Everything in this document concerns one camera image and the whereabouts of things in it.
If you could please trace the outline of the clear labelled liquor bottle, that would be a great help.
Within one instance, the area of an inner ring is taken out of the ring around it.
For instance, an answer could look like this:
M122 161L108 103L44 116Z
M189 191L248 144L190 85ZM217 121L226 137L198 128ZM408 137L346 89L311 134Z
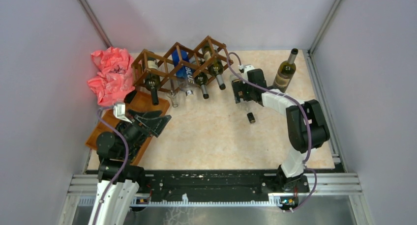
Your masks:
M239 77L240 77L240 75L236 76L234 74L231 74L229 76L230 82L232 80L239 79ZM240 109L242 109L246 112L246 116L247 116L248 121L249 121L250 124L253 124L253 123L256 122L255 116L254 116L253 112L251 111L249 103L247 101L241 101L237 105L239 106Z

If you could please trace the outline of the clear glass bottle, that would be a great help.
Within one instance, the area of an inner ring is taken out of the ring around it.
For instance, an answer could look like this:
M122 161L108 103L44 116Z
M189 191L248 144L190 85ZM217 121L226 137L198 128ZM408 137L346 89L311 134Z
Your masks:
M177 108L179 106L178 92L176 91L174 80L169 81L170 91L167 93L167 97L170 99L172 107Z

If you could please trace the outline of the dark green wine bottle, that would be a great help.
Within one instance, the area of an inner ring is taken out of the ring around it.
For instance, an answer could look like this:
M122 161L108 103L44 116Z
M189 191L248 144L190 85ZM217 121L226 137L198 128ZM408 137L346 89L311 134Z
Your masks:
M207 82L208 82L208 77L206 75L206 73L204 72L200 72L196 77L195 77L195 83L197 85L199 85L200 90L202 92L203 98L204 99L208 99L209 98L209 94L207 91Z
M203 46L202 52L205 61L208 61L212 57L213 52L210 49L209 43L206 43ZM210 65L208 65L208 71L212 76L216 78L219 88L221 90L224 90L226 88L226 85L222 77L222 74L224 72L224 66L222 64L222 61L216 58Z

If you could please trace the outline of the dark green wine bottle front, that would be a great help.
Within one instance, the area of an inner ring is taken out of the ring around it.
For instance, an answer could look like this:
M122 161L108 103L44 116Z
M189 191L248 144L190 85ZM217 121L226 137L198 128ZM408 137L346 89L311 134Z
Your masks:
M200 90L202 92L203 98L204 99L208 99L209 98L209 94L207 91L207 82L208 82L208 77L206 75L206 73L204 72L200 72L196 77L195 77L195 83L197 85L199 85Z

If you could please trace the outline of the blue square glass bottle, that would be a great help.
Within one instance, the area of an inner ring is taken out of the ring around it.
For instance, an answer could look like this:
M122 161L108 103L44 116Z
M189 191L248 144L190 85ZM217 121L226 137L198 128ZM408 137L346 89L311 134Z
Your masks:
M183 60L189 62L188 54L186 51L181 50L181 57ZM177 66L179 64L179 54L177 50L174 50L172 53L172 59L174 66ZM177 72L176 77L179 79L178 85L181 91L185 93L186 96L193 95L194 94L194 84L195 80L192 77L193 70L187 66L182 66Z

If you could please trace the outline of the brown wooden wine rack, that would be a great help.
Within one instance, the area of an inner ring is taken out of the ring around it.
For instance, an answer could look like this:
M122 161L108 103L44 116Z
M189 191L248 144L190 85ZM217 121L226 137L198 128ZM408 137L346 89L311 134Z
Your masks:
M196 64L192 64L182 58L181 51L186 51L187 58L194 57L195 59L203 59L204 54L202 53L202 48L204 45L208 44L210 46L212 56L208 61L200 63L198 60ZM134 87L146 87L145 79L148 75L153 74L160 77L160 86L159 91L170 92L168 89L163 88L162 86L170 80L179 80L179 77L176 76L176 72L183 66L193 69L195 72L192 74L192 77L196 77L200 73L205 73L208 75L208 84L215 80L215 76L211 75L209 72L209 65L215 60L221 60L226 62L227 45L225 43L219 42L207 36L204 38L194 49L191 49L187 46L182 45L179 42L176 42L164 55L158 55L152 53L147 49L143 49L139 55L134 59L131 67L133 69L133 85Z

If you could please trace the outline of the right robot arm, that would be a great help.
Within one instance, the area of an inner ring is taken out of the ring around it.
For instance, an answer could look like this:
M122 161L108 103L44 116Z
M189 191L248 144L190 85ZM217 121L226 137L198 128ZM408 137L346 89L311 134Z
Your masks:
M253 65L240 65L231 83L236 103L252 101L286 118L292 148L278 167L277 186L289 192L301 180L313 150L330 138L320 103L314 99L297 100L279 89L268 87L262 69Z

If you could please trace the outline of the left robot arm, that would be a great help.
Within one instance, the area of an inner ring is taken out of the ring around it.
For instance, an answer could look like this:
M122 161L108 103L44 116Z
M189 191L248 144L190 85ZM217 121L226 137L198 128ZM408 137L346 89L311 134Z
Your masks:
M137 112L113 107L116 127L96 139L100 158L98 182L90 225L124 223L136 193L148 185L145 170L130 164L133 153L150 137L159 137L171 120L162 111Z

